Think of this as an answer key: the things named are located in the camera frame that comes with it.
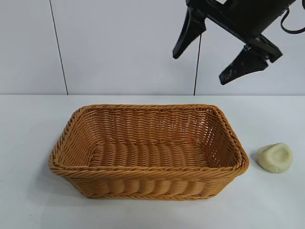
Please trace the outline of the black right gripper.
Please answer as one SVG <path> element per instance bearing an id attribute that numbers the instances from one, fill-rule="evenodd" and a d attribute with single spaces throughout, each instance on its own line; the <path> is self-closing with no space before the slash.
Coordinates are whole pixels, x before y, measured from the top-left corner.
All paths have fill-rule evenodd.
<path id="1" fill-rule="evenodd" d="M 247 44 L 219 75 L 221 85 L 263 71 L 266 69 L 265 55 L 270 62 L 275 62 L 282 53 L 262 36 L 262 32 L 293 3 L 293 0 L 227 0 L 225 3 L 189 0 L 181 33 L 173 48 L 173 58 L 178 59 L 206 31 L 205 19 L 208 18 Z"/>

